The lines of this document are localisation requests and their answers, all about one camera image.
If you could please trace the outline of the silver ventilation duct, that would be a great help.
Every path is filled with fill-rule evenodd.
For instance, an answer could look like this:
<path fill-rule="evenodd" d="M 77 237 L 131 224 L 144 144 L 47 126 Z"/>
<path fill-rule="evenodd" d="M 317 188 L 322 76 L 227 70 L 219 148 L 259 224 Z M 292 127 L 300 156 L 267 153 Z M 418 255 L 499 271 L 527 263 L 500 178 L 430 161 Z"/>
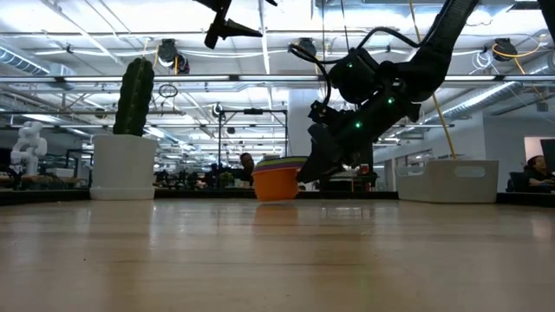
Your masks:
<path fill-rule="evenodd" d="M 34 56 L 7 45 L 0 45 L 0 63 L 16 68 L 29 75 L 49 75 L 49 66 Z"/>

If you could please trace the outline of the white hexagonal plant pot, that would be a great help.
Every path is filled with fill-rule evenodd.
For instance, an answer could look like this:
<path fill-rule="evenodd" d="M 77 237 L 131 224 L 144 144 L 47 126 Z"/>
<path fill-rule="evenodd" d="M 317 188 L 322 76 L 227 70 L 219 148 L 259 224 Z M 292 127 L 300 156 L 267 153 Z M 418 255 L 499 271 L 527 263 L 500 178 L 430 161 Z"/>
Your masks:
<path fill-rule="evenodd" d="M 153 167 L 158 142 L 128 134 L 96 135 L 92 185 L 93 200 L 152 200 Z"/>

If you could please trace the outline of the background robot workstation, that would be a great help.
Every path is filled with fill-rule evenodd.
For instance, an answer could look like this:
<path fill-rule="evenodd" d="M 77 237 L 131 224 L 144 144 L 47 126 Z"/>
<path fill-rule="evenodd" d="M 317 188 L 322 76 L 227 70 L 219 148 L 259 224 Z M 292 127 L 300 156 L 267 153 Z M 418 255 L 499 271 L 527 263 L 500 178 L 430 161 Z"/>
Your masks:
<path fill-rule="evenodd" d="M 237 176 L 238 170 L 231 168 L 210 170 L 209 172 L 187 172 L 183 169 L 177 173 L 163 170 L 154 174 L 153 186 L 189 191 L 218 189 L 231 186 Z"/>

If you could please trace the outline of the orange measuring cup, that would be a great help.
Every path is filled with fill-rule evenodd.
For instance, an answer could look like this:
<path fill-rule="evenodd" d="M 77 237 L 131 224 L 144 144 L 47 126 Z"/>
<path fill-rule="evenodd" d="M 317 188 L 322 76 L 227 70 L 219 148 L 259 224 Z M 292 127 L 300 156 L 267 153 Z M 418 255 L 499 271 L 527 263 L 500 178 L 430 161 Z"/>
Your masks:
<path fill-rule="evenodd" d="M 273 202 L 294 199 L 298 194 L 297 172 L 295 167 L 285 167 L 253 173 L 257 200 Z"/>

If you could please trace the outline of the green cactus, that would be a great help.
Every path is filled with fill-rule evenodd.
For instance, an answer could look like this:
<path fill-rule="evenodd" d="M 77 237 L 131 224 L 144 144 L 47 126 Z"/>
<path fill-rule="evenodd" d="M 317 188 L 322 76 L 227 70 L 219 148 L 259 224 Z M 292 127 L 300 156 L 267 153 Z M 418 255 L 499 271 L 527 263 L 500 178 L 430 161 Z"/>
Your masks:
<path fill-rule="evenodd" d="M 113 134 L 141 137 L 152 100 L 153 64 L 145 57 L 135 58 L 122 76 Z"/>

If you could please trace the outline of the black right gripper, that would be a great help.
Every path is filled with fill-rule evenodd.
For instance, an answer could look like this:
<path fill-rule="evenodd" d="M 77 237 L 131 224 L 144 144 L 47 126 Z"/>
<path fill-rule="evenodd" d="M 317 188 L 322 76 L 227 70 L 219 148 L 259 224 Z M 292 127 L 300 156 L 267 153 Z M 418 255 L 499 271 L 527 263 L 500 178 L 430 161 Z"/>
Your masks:
<path fill-rule="evenodd" d="M 352 163 L 356 153 L 409 116 L 410 101 L 395 93 L 374 94 L 355 111 L 336 111 L 316 102 L 310 112 L 314 124 L 308 128 L 311 152 L 297 173 L 297 182 L 343 172 L 343 164 Z"/>

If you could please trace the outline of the black office chair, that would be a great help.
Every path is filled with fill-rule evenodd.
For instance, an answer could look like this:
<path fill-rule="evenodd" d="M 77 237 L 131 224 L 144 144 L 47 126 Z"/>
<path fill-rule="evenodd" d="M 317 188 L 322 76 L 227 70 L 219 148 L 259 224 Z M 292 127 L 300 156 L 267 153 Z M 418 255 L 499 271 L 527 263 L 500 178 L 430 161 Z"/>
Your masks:
<path fill-rule="evenodd" d="M 507 192 L 525 192 L 528 188 L 528 180 L 522 172 L 510 172 L 510 179 L 507 181 Z"/>

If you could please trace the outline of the black gantry frame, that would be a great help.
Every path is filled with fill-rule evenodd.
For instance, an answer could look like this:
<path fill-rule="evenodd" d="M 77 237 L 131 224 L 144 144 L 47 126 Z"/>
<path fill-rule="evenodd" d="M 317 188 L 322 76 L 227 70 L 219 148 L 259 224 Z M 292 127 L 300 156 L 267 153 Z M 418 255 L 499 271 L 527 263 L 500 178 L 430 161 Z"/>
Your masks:
<path fill-rule="evenodd" d="M 286 109 L 243 108 L 217 112 L 218 168 L 229 166 L 241 153 L 255 158 L 287 156 L 289 118 Z"/>

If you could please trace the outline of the white building column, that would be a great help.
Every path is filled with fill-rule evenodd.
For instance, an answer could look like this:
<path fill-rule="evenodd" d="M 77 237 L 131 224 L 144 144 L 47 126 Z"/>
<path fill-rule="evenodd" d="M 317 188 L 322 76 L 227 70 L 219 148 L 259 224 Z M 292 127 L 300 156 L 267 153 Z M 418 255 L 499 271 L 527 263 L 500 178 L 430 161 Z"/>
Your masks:
<path fill-rule="evenodd" d="M 317 89 L 292 89 L 288 100 L 288 139 L 290 156 L 309 156 L 311 151 L 310 134 L 307 129 L 312 125 L 309 118 L 311 104 L 319 99 Z"/>

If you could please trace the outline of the person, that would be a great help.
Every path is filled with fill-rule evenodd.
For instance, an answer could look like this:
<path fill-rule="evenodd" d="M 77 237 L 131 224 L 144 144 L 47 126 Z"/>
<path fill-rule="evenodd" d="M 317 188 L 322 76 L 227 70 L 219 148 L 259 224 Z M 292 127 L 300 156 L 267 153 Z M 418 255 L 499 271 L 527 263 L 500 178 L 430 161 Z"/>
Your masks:
<path fill-rule="evenodd" d="M 241 166 L 243 167 L 244 174 L 250 176 L 255 166 L 252 156 L 249 153 L 242 153 L 239 159 Z"/>
<path fill-rule="evenodd" d="M 555 186 L 555 175 L 547 171 L 545 158 L 542 155 L 527 160 L 524 175 L 529 186 Z"/>

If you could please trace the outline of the long ceiling light bar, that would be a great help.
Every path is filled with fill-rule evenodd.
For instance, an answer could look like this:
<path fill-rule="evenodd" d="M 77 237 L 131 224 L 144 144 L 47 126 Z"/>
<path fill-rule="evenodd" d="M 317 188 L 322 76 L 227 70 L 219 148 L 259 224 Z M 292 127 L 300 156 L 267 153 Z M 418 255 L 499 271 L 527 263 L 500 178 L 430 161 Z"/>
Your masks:
<path fill-rule="evenodd" d="M 317 82 L 322 75 L 162 75 L 155 82 Z M 121 82 L 119 76 L 0 76 L 0 83 L 48 83 L 48 82 Z M 447 75 L 444 82 L 524 82 L 555 81 L 555 75 Z"/>

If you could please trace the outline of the grey plastic basket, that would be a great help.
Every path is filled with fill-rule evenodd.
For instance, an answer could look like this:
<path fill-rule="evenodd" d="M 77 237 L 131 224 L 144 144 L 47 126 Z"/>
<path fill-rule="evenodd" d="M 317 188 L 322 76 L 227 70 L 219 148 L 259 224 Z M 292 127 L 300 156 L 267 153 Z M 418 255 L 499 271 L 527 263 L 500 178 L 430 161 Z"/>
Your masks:
<path fill-rule="evenodd" d="M 498 160 L 430 160 L 395 171 L 399 199 L 436 204 L 491 204 L 497 197 Z"/>

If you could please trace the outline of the dark wall monitor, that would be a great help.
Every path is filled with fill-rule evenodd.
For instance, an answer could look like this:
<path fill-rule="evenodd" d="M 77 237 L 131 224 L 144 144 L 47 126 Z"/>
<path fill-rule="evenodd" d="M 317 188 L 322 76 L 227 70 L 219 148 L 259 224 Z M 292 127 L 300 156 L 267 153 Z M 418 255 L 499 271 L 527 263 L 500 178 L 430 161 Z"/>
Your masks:
<path fill-rule="evenodd" d="M 555 174 L 555 139 L 542 139 L 540 145 L 547 171 Z"/>

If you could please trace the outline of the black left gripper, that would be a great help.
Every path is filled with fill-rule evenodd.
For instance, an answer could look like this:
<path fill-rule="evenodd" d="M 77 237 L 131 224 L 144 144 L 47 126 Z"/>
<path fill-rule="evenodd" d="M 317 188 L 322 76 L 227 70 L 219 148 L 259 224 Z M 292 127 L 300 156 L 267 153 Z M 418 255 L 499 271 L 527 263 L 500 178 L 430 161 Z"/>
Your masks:
<path fill-rule="evenodd" d="M 234 22 L 232 19 L 226 20 L 226 14 L 232 3 L 232 0 L 194 0 L 215 13 L 215 17 L 206 32 L 205 45 L 209 49 L 214 49 L 216 43 L 221 37 L 247 36 L 262 37 L 263 34 L 255 29 L 251 29 L 242 24 Z M 272 6 L 278 6 L 276 0 L 265 0 Z"/>

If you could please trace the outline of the black aluminium table frame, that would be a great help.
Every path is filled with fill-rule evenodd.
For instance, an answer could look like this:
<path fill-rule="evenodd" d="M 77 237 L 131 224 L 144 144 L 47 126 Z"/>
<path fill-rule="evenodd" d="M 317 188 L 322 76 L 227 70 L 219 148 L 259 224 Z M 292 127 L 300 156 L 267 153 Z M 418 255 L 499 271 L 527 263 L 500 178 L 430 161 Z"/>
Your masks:
<path fill-rule="evenodd" d="M 255 198 L 254 191 L 185 191 L 165 190 L 155 191 L 154 198 Z M 298 199 L 376 199 L 397 200 L 396 192 L 300 192 Z M 48 202 L 66 202 L 90 200 L 89 191 L 78 190 L 46 190 L 46 191 L 2 191 L 0 192 L 0 206 L 39 204 Z M 498 193 L 496 204 L 527 205 L 555 209 L 555 195 L 541 193 Z"/>

